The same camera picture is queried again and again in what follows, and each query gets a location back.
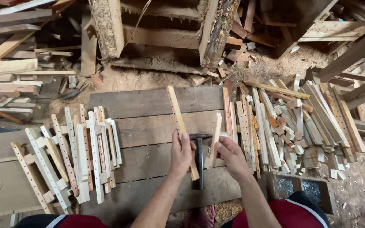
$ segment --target man's right hand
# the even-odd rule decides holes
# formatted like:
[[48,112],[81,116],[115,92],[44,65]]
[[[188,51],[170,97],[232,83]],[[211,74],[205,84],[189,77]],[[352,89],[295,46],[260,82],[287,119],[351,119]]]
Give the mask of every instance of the man's right hand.
[[253,172],[247,165],[246,158],[238,144],[228,137],[220,136],[219,142],[215,146],[221,153],[221,159],[225,161],[226,168],[233,179],[237,180],[239,184],[251,180]]

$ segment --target pink sandal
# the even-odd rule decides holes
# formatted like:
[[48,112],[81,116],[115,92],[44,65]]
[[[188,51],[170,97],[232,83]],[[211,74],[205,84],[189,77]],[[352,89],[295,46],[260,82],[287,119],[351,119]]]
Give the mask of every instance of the pink sandal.
[[212,228],[215,219],[214,205],[189,210],[183,228]]

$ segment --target hammer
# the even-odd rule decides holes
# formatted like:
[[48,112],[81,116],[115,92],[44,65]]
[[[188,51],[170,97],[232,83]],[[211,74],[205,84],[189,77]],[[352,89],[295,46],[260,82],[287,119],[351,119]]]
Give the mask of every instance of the hammer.
[[210,134],[192,134],[189,136],[190,140],[196,140],[197,150],[195,151],[195,163],[197,165],[198,173],[200,178],[194,181],[194,189],[203,190],[204,189],[204,155],[202,153],[202,139],[210,138]]

